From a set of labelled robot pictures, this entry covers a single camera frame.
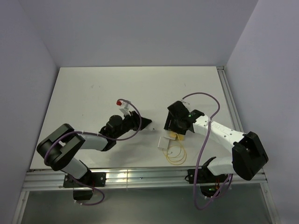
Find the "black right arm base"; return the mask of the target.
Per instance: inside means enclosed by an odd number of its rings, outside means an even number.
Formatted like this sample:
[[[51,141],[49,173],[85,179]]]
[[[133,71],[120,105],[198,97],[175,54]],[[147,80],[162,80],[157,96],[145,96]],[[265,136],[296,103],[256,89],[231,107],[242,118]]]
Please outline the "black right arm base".
[[[197,172],[196,183],[198,184],[221,183],[224,182],[227,179],[227,177],[228,175],[224,175],[224,174],[215,176],[208,169],[199,168]],[[194,178],[195,178],[195,169],[188,169],[185,180],[189,182],[189,184],[193,184]]]

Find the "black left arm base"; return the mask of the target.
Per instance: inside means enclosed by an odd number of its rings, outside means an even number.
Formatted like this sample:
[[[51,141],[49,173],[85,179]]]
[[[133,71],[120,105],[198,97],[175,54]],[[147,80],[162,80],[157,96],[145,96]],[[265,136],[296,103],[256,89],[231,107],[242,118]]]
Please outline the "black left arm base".
[[[80,179],[75,179],[70,174],[64,177],[64,188],[79,187],[104,187],[106,182],[105,172],[87,172]]]

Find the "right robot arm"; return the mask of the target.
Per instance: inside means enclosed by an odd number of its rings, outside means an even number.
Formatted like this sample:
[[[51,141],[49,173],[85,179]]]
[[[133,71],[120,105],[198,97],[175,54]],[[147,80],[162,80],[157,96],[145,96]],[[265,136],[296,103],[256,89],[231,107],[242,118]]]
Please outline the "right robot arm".
[[[190,112],[181,101],[176,101],[167,109],[165,130],[181,135],[187,131],[205,135],[230,153],[228,157],[214,156],[206,161],[197,173],[201,182],[212,182],[218,176],[228,174],[236,174],[250,181],[268,162],[268,155],[256,133],[230,129],[198,110]]]

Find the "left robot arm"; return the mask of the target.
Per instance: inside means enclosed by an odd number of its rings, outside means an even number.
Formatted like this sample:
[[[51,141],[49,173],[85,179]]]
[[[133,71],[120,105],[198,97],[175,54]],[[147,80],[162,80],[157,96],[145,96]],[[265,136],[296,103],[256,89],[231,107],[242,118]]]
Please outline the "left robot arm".
[[[127,132],[141,131],[151,123],[152,120],[132,111],[124,117],[111,116],[98,133],[75,131],[71,125],[63,124],[42,140],[36,150],[43,157],[46,166],[54,171],[63,171],[68,179],[74,178],[79,186],[86,186],[93,178],[88,166],[75,158],[80,149],[106,152]]]

